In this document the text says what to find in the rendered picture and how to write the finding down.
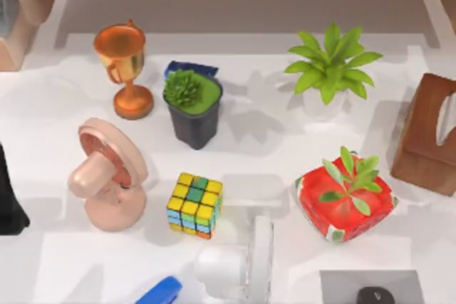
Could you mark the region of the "succulent in black pot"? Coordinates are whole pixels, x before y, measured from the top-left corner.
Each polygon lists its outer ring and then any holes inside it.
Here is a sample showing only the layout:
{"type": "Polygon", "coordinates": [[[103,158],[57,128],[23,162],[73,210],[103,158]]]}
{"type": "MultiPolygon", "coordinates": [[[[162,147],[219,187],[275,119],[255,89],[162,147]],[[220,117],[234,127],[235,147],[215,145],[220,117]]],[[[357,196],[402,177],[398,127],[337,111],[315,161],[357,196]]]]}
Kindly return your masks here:
{"type": "Polygon", "coordinates": [[[175,136],[194,150],[202,149],[217,133],[223,88],[220,82],[193,70],[177,70],[165,79],[163,99],[175,136]]]}

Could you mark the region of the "blue packet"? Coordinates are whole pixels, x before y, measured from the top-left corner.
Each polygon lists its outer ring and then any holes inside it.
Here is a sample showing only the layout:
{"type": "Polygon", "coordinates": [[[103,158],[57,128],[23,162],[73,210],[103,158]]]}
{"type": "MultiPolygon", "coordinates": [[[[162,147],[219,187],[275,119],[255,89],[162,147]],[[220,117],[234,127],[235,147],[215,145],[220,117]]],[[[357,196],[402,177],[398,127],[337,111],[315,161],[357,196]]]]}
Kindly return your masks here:
{"type": "Polygon", "coordinates": [[[175,73],[177,70],[191,70],[200,75],[205,75],[207,77],[215,77],[218,72],[218,67],[211,65],[202,65],[198,63],[191,62],[179,62],[171,61],[165,69],[164,75],[165,78],[168,78],[168,75],[175,73]]]}

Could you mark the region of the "colourful puzzle cube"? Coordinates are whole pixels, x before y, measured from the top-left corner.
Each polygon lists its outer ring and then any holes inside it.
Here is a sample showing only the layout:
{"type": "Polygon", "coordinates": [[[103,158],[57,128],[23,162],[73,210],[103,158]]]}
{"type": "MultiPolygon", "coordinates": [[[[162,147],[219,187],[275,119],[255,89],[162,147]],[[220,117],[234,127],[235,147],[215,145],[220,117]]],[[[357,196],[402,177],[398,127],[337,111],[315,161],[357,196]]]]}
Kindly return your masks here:
{"type": "Polygon", "coordinates": [[[183,172],[167,202],[167,222],[172,230],[209,240],[222,205],[221,182],[183,172]]]}

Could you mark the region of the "green plant in white pot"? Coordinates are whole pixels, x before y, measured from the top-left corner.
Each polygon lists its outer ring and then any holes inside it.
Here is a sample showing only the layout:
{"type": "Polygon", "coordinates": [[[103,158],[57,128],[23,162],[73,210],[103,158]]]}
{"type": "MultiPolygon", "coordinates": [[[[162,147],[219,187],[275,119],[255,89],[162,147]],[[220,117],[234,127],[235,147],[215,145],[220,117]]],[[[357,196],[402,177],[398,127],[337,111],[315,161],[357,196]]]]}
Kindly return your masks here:
{"type": "Polygon", "coordinates": [[[284,72],[298,74],[294,95],[301,95],[306,114],[315,120],[329,120],[342,110],[352,93],[365,100],[367,86],[375,85],[362,67],[383,57],[382,53],[367,51],[359,42],[360,26],[341,34],[337,23],[330,24],[323,43],[308,31],[297,32],[301,44],[288,49],[301,57],[288,65],[284,72]]]}

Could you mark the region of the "pink desk fan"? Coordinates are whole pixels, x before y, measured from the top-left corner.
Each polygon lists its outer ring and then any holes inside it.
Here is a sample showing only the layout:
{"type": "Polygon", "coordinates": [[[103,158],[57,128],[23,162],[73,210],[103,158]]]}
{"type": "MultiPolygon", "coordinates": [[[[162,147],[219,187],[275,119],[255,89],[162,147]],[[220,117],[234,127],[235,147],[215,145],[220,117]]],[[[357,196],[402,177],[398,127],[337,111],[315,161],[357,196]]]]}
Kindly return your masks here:
{"type": "Polygon", "coordinates": [[[87,119],[78,136],[86,159],[68,178],[69,190],[85,200],[91,223],[103,231],[135,225],[145,210],[145,160],[120,129],[100,118],[87,119]]]}

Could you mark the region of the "copper trophy cup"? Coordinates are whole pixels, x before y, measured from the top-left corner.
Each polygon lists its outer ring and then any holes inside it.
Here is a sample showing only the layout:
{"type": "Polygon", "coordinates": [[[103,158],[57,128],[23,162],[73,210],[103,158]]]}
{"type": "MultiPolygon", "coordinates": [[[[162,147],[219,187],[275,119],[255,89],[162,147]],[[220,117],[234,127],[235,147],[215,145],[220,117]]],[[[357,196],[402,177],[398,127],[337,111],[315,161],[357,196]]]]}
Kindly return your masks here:
{"type": "Polygon", "coordinates": [[[153,109],[151,91],[135,84],[145,64],[145,34],[133,20],[101,29],[93,47],[100,57],[108,78],[122,88],[114,95],[117,115],[126,120],[138,120],[153,109]]]}

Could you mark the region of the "plant in red pot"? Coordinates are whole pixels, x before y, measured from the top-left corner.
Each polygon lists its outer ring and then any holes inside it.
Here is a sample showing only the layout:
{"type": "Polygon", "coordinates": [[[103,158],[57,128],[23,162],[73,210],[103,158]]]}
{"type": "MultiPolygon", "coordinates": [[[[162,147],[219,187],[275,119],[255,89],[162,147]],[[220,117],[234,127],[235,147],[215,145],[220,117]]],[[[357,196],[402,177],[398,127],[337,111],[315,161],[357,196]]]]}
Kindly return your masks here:
{"type": "Polygon", "coordinates": [[[294,181],[297,203],[326,240],[350,241],[397,206],[378,163],[378,156],[364,158],[342,146],[335,160],[321,160],[321,166],[294,181]]]}

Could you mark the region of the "white desk fan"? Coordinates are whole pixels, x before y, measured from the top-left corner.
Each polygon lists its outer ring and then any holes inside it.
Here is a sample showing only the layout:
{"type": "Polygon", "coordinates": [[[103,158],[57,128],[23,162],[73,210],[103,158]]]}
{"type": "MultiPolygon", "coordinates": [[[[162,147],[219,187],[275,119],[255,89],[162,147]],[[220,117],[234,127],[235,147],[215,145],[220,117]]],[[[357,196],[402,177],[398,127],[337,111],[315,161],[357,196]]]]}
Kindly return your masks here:
{"type": "Polygon", "coordinates": [[[212,245],[194,262],[197,280],[207,293],[234,304],[269,304],[274,259],[274,224],[254,219],[247,245],[212,245]]]}

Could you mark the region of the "blue stapler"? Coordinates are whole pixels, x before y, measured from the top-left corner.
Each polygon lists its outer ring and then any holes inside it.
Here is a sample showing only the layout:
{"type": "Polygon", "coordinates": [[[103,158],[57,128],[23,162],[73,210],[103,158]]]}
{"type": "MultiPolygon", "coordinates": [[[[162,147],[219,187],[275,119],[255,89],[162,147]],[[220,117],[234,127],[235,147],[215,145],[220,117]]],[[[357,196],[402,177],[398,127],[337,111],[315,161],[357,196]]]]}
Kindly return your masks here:
{"type": "Polygon", "coordinates": [[[173,304],[181,290],[181,282],[174,276],[168,276],[149,289],[135,304],[173,304]]]}

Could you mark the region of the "grey square mat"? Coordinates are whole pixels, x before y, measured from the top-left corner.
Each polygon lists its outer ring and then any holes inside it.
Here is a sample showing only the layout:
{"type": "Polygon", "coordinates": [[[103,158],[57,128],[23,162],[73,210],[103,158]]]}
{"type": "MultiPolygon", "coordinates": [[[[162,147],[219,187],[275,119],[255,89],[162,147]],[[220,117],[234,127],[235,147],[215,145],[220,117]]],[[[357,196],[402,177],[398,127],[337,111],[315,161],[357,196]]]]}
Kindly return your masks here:
{"type": "Polygon", "coordinates": [[[367,286],[389,290],[395,304],[425,304],[418,273],[412,270],[321,271],[323,304],[356,304],[358,291],[367,286]]]}

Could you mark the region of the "brown wooden tissue box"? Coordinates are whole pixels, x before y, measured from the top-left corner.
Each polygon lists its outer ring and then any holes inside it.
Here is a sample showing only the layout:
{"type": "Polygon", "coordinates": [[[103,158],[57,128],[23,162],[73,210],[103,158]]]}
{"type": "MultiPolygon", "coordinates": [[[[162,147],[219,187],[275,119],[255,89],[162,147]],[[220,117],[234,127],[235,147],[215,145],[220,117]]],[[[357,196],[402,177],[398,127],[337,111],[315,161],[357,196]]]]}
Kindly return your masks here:
{"type": "Polygon", "coordinates": [[[410,103],[390,174],[444,196],[456,194],[456,127],[437,144],[437,122],[456,80],[425,73],[410,103]]]}

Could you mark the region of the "black computer mouse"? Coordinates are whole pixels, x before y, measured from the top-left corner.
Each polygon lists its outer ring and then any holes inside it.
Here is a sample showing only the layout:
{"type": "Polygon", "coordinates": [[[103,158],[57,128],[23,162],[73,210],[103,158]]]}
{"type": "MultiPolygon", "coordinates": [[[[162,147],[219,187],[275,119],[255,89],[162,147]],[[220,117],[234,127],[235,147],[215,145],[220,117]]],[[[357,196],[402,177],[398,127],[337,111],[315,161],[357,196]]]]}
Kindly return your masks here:
{"type": "Polygon", "coordinates": [[[356,304],[395,304],[395,298],[386,288],[367,286],[358,291],[356,304]]]}

